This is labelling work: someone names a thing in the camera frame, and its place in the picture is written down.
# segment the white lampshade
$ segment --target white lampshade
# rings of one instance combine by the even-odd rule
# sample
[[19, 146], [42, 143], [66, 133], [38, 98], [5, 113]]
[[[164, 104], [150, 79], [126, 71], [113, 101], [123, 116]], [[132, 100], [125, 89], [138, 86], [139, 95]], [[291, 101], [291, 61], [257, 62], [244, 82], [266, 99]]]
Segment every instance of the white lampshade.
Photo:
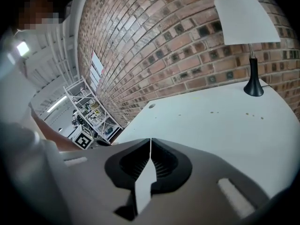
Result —
[[280, 42], [272, 20], [257, 0], [215, 0], [226, 45]]

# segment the fluorescent light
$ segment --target fluorescent light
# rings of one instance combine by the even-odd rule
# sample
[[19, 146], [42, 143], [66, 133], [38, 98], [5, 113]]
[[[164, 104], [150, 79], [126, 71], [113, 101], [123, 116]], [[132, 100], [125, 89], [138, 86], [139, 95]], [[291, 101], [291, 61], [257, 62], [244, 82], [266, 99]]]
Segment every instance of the fluorescent light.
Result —
[[60, 104], [63, 100], [65, 100], [67, 98], [67, 96], [64, 96], [63, 98], [61, 98], [57, 103], [55, 103], [48, 111], [47, 113], [51, 112], [58, 104]]
[[29, 48], [25, 42], [21, 42], [18, 46], [17, 49], [19, 50], [19, 53], [21, 56], [23, 56], [26, 52], [29, 51]]

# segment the white ceiling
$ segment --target white ceiling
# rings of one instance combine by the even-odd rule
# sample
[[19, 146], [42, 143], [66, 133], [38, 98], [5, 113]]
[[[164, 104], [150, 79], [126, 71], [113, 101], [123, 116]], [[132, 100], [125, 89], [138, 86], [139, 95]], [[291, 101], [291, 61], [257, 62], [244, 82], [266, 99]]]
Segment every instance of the white ceiling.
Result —
[[[15, 36], [18, 40], [25, 41], [29, 47], [29, 52], [24, 57], [27, 76], [37, 89], [31, 104], [38, 116], [44, 120], [49, 115], [54, 119], [55, 116], [60, 115], [60, 107], [71, 105], [70, 101], [65, 99], [51, 114], [47, 113], [47, 110], [65, 95], [63, 86], [70, 85], [78, 79], [77, 35], [85, 1], [73, 0], [71, 14], [65, 21], [68, 64], [60, 62], [63, 59], [60, 57], [56, 31], [51, 34], [33, 34], [30, 31], [23, 31], [18, 32]], [[62, 24], [59, 29], [61, 46], [64, 51]], [[56, 62], [53, 55], [50, 46], [51, 40], [53, 40], [54, 51], [59, 63]]]

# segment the white pipe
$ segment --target white pipe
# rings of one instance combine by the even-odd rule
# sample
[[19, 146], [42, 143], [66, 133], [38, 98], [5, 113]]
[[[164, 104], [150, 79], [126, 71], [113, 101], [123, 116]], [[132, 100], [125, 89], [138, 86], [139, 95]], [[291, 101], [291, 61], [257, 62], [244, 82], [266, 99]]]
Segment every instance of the white pipe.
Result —
[[68, 49], [67, 49], [67, 39], [69, 38], [69, 33], [67, 35], [67, 19], [62, 23], [62, 41], [64, 44], [64, 50], [65, 50], [65, 55], [66, 55], [66, 60], [67, 60], [67, 66], [69, 67], [70, 70], [70, 74], [72, 77], [72, 82], [74, 83], [74, 79], [73, 79], [73, 75], [71, 73], [71, 66], [70, 66], [70, 59], [69, 59], [69, 55], [68, 55]]
[[[61, 60], [64, 60], [64, 59], [65, 59], [65, 55], [64, 55], [64, 52], [63, 52], [62, 46], [61, 46], [60, 26], [57, 26], [57, 27], [56, 27], [56, 38], [57, 38], [56, 40], [57, 40], [58, 48], [59, 48], [59, 51], [60, 51], [60, 58], [61, 58]], [[69, 77], [70, 83], [73, 83], [73, 80], [72, 80], [72, 78], [71, 78], [71, 76], [70, 76], [71, 70], [68, 71], [67, 66], [66, 66], [66, 62], [65, 62], [65, 61], [62, 63], [62, 65], [63, 65], [64, 68], [65, 68], [65, 71], [66, 71], [66, 73], [67, 73], [67, 76]]]
[[61, 70], [61, 68], [60, 68], [60, 66], [59, 66], [59, 64], [58, 64], [59, 61], [58, 61], [56, 52], [55, 52], [55, 50], [54, 50], [54, 43], [53, 43], [53, 39], [52, 39], [52, 34], [51, 34], [51, 32], [48, 32], [48, 33], [47, 33], [47, 37], [48, 37], [49, 45], [50, 45], [50, 47], [51, 47], [51, 51], [52, 51], [52, 54], [53, 54], [53, 57], [54, 57], [54, 61], [55, 61], [55, 63], [56, 63], [56, 67], [57, 67], [58, 70], [60, 71], [60, 74], [61, 74], [62, 77], [64, 78], [65, 82], [68, 84], [68, 82], [67, 82], [67, 80], [66, 80], [66, 78], [65, 78], [65, 76], [64, 76], [64, 74], [63, 74], [63, 72], [62, 72], [62, 70]]

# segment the black lamp base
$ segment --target black lamp base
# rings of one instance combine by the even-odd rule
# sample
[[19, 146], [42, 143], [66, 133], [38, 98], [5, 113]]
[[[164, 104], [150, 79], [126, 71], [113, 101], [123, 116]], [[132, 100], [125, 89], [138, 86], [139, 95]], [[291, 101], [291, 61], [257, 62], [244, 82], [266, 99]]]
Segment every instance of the black lamp base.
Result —
[[244, 87], [244, 92], [253, 97], [260, 97], [263, 95], [263, 88], [258, 79], [257, 58], [250, 58], [249, 61], [251, 75], [249, 82]]

